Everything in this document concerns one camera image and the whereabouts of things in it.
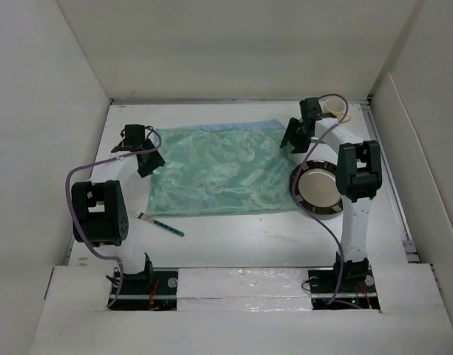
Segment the yellow cup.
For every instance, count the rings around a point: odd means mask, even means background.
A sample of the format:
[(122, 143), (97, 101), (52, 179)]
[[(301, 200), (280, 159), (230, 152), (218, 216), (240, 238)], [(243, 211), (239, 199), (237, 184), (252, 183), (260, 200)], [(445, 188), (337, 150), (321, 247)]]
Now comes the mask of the yellow cup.
[(348, 101), (338, 97), (329, 97), (323, 103), (323, 111), (333, 114), (337, 119), (341, 119), (343, 123), (347, 123), (352, 119), (352, 113), (347, 109)]

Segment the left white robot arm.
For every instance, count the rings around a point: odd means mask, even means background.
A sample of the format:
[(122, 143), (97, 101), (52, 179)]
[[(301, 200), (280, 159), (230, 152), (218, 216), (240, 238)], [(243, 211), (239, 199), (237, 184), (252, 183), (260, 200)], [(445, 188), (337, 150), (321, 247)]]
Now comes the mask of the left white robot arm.
[(65, 178), (75, 241), (83, 243), (95, 258), (114, 263), (121, 274), (120, 251), (130, 228), (124, 188), (130, 178), (146, 178), (164, 166), (159, 152), (162, 143), (154, 127), (127, 124), (107, 158), (77, 166)]

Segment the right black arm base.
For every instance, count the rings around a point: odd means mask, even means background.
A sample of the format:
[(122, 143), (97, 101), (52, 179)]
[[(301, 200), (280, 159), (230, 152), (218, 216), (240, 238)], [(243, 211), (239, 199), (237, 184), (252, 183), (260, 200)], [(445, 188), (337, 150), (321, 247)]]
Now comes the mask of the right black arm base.
[(312, 268), (301, 284), (310, 293), (312, 309), (380, 309), (372, 267), (367, 259), (341, 262), (337, 256), (331, 268)]

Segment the green patterned cloth napkin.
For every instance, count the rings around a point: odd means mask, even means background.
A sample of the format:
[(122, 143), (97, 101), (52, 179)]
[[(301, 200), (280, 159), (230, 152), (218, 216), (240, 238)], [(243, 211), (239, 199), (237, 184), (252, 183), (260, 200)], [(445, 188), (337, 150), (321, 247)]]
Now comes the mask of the green patterned cloth napkin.
[(151, 177), (147, 213), (162, 217), (262, 214), (295, 209), (296, 167), (278, 120), (161, 129), (165, 164)]

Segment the dark rimmed cream plate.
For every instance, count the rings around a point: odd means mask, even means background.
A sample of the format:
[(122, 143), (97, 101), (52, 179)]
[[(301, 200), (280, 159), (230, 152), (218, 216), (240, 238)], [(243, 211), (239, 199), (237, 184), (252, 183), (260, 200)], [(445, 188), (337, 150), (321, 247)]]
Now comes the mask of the dark rimmed cream plate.
[(305, 210), (319, 216), (343, 211), (342, 198), (336, 186), (335, 164), (325, 160), (308, 160), (297, 165), (289, 179), (289, 192)]

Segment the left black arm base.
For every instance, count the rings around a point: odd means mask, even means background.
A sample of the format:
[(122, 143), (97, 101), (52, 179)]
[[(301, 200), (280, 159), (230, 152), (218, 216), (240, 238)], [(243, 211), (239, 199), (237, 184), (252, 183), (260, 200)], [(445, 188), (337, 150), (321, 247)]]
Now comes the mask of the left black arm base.
[(145, 254), (144, 269), (135, 274), (123, 275), (118, 292), (120, 272), (106, 276), (112, 288), (107, 307), (111, 311), (176, 311), (179, 270), (177, 268), (154, 268)]

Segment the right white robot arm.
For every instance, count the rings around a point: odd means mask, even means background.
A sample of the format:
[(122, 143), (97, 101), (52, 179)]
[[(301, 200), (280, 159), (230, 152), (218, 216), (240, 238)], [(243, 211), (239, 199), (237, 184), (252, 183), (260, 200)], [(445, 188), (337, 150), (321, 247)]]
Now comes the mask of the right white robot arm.
[(306, 98), (299, 102), (301, 118), (290, 118), (281, 141), (293, 154), (310, 155), (326, 144), (338, 156), (335, 185), (342, 199), (343, 223), (339, 260), (362, 263), (368, 258), (366, 234), (372, 200), (382, 186), (380, 145), (365, 141), (343, 126), (332, 113), (322, 111), (319, 99)]

